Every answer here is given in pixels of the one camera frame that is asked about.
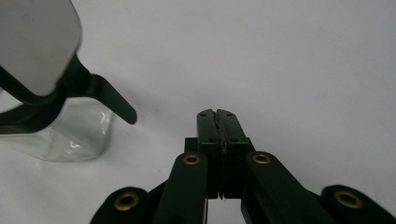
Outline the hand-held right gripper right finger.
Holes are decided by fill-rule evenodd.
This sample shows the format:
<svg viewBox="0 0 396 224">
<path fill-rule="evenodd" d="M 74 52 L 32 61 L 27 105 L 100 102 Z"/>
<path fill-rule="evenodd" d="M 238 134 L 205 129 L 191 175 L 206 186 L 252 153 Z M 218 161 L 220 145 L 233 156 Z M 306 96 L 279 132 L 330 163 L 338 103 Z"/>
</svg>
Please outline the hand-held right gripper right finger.
<svg viewBox="0 0 396 224">
<path fill-rule="evenodd" d="M 239 199 L 244 188 L 245 156 L 250 151 L 249 140 L 234 113 L 219 109 L 217 124 L 221 141 L 222 196 Z"/>
</svg>

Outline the clear spray bottle black trigger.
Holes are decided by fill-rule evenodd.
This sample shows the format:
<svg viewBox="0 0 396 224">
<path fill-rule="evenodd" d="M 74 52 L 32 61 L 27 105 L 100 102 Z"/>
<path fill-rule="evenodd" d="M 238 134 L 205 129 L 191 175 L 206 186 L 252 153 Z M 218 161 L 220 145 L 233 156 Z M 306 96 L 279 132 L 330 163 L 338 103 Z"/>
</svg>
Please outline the clear spray bottle black trigger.
<svg viewBox="0 0 396 224">
<path fill-rule="evenodd" d="M 0 0 L 0 146 L 43 161 L 99 156 L 112 119 L 134 108 L 78 58 L 70 0 Z"/>
</svg>

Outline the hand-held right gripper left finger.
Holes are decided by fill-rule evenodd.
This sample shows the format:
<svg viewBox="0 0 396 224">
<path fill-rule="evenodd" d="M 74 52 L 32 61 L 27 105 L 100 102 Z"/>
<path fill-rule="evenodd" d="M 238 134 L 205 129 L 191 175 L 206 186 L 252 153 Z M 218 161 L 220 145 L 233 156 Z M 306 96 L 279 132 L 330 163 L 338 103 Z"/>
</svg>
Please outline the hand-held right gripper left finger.
<svg viewBox="0 0 396 224">
<path fill-rule="evenodd" d="M 197 115 L 197 136 L 185 139 L 185 152 L 199 152 L 208 159 L 207 193 L 209 199 L 221 196 L 220 137 L 216 113 L 207 109 Z"/>
</svg>

